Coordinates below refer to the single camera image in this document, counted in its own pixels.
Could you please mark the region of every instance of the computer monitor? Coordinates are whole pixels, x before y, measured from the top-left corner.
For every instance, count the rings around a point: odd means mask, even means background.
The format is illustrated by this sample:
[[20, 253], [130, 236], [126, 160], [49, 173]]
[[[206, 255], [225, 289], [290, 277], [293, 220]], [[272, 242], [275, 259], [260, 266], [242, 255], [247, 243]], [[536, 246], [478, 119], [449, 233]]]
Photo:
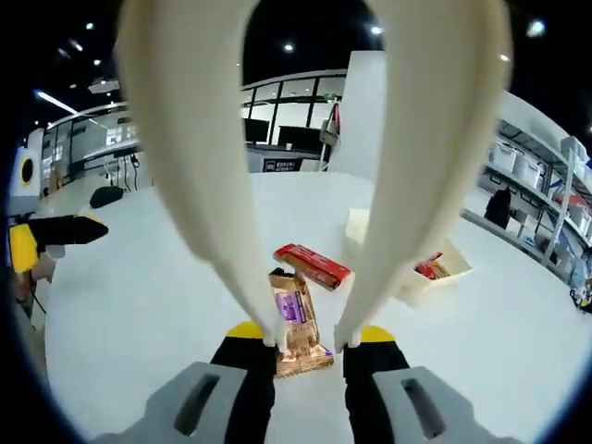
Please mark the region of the computer monitor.
[[244, 118], [244, 139], [247, 142], [267, 142], [269, 122], [255, 118]]
[[321, 130], [304, 127], [279, 127], [278, 145], [292, 144], [292, 150], [321, 154]]

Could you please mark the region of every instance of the purple label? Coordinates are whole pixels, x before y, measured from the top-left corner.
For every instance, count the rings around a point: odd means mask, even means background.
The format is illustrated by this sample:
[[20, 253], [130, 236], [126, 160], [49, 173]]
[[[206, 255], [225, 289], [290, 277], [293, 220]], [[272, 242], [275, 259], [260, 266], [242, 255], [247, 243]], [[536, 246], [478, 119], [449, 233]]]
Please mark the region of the purple label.
[[302, 298], [299, 291], [276, 293], [276, 305], [285, 320], [303, 324], [306, 322]]

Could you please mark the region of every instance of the sign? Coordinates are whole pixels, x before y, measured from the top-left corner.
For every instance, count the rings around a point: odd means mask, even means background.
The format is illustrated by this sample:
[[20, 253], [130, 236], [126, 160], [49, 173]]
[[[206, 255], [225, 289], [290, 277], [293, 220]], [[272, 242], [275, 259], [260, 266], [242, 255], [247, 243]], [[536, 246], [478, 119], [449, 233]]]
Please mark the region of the sign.
[[264, 173], [280, 173], [285, 171], [300, 171], [302, 166], [302, 158], [296, 159], [264, 159], [263, 172]]

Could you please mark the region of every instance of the candy bar wrapper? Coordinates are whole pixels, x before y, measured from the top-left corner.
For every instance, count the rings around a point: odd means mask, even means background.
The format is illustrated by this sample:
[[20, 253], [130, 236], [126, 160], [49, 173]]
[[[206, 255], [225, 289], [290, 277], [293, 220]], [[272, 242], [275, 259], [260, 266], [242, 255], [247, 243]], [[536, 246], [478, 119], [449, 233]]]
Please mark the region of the candy bar wrapper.
[[302, 276], [274, 271], [274, 274], [269, 275], [269, 281], [277, 308], [288, 323], [287, 346], [277, 356], [276, 377], [293, 376], [331, 366], [333, 355], [319, 343], [313, 301]]
[[327, 290], [336, 289], [350, 275], [349, 268], [327, 259], [302, 245], [289, 243], [278, 249], [274, 256], [292, 265], [297, 271], [322, 285]]

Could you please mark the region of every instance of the gold wrapper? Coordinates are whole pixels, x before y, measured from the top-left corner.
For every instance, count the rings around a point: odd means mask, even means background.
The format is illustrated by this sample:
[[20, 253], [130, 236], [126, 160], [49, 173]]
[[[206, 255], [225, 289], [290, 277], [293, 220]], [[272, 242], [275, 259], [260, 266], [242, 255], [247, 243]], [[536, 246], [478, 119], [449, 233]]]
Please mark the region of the gold wrapper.
[[277, 357], [276, 377], [298, 375], [333, 365], [333, 355], [320, 344], [311, 295], [304, 279], [269, 275], [278, 310], [288, 323], [287, 347]]

